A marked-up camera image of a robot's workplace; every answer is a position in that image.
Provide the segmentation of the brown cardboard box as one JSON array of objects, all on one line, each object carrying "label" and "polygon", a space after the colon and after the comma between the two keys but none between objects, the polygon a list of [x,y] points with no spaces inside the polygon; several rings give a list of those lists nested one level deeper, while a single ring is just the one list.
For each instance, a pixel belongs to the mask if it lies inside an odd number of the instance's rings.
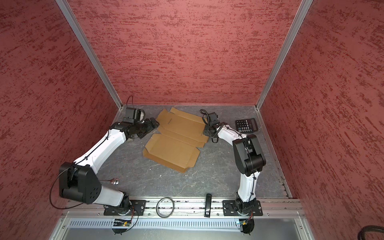
[{"label": "brown cardboard box", "polygon": [[162,110],[156,121],[158,134],[153,134],[143,150],[143,156],[180,173],[193,168],[209,137],[203,134],[201,117],[176,108]]}]

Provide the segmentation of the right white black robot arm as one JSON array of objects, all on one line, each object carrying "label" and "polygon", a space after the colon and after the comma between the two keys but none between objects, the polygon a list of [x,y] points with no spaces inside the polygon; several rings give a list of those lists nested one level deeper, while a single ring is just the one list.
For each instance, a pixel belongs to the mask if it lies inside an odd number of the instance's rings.
[{"label": "right white black robot arm", "polygon": [[235,163],[241,173],[235,209],[242,215],[249,213],[257,206],[257,180],[266,165],[257,136],[238,132],[227,124],[206,124],[203,134],[211,139],[222,139],[233,147]]}]

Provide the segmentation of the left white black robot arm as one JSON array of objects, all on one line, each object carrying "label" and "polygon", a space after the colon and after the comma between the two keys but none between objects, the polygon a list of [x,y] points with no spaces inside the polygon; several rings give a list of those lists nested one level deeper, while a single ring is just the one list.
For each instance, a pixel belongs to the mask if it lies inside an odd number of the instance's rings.
[{"label": "left white black robot arm", "polygon": [[121,216],[132,214],[134,210],[128,194],[103,186],[97,173],[120,145],[129,139],[142,139],[159,126],[160,123],[154,118],[139,123],[113,123],[89,151],[74,162],[65,162],[60,166],[57,177],[60,197],[87,205],[103,205]]}]

